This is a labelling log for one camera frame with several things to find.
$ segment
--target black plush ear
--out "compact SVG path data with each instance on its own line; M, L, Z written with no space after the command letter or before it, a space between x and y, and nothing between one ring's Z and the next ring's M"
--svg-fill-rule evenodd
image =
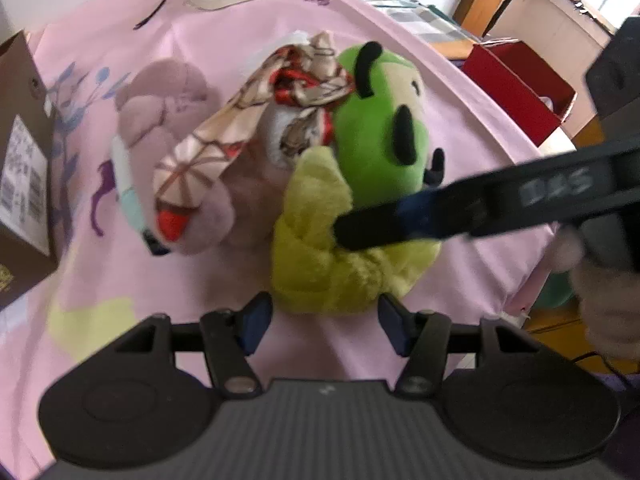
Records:
M361 99L373 96L370 72L373 63L382 55L382 45L377 41L365 43L356 56L356 65L353 69L353 78L356 83L356 92Z
M402 166L410 166L418 160L415 151L414 119L407 105L400 105L394 114L392 140L394 155Z
M423 182L427 186L439 186L444 180L444 150L438 148L433 152L431 169L424 170Z

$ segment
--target red tip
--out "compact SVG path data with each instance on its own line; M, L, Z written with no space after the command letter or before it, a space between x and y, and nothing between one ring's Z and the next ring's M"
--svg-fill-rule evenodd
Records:
M331 114L324 110L324 135L322 136L322 145L329 146L334 142L334 122L331 119Z
M236 156L238 156L238 153L240 153L240 151L242 151L242 149L244 148L245 142L241 141L241 142L233 142L232 144L223 144L222 147L222 151L225 152L225 155L228 158L236 158Z
M170 242L175 242L182 235L187 222L188 215L178 215L170 211L160 211L158 213L158 228L162 236Z

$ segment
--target patterned scarf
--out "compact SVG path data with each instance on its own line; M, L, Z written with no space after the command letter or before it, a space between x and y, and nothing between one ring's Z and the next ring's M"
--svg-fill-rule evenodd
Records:
M336 61L330 33L321 32L309 45L276 50L220 111L156 165L156 211L165 238L176 241L181 236L204 195L255 135L271 100L302 108L279 142L281 158L292 164L308 147L331 142L325 107L351 91L351 76Z

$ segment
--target blue leaf print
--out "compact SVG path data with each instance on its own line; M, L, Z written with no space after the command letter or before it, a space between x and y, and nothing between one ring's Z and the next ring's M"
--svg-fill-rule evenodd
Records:
M49 215L49 223L51 224L51 226L55 227L61 219L62 216L60 216L60 211L55 207L52 207Z
M77 90L78 87L82 84L82 81L84 81L88 75L89 73L87 72L80 79L78 79L78 81L76 81L76 83L72 86L72 91Z
M111 99L114 95L116 95L116 92L118 91L118 88L120 88L122 86L122 84L127 80L127 77L129 77L129 74L131 74L131 72L127 72L124 76L122 76L120 79L118 79L111 88L109 88L106 92L105 95L102 96L103 99Z
M76 168L78 167L78 153L72 156L68 163L65 164L65 169L62 170L62 182L66 184L71 180L71 177L74 176L76 172Z
M98 73L95 75L95 82L98 83L98 85L104 83L105 81L107 81L109 74L110 74L109 67L103 66L100 70L98 70Z
M60 155L62 155L62 142L56 140L51 147L51 158L56 158Z
M64 69L64 71L62 72L62 74L60 74L58 76L58 79L56 80L56 83L54 86L54 88L58 88L60 86L61 83L65 82L67 79L69 79L72 75L72 73L74 72L74 70L76 69L76 62L72 62L68 67L66 67Z
M71 117L63 119L61 133L67 136L73 130L75 130L82 122L85 110L86 107L81 106L71 114Z
M65 121L61 114L56 114L56 122L53 126L54 131L63 132L65 130Z

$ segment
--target red box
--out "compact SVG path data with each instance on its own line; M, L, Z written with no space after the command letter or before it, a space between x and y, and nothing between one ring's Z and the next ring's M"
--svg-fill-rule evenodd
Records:
M462 66L536 146L567 118L575 90L526 43L476 44ZM548 97L552 112L540 100Z

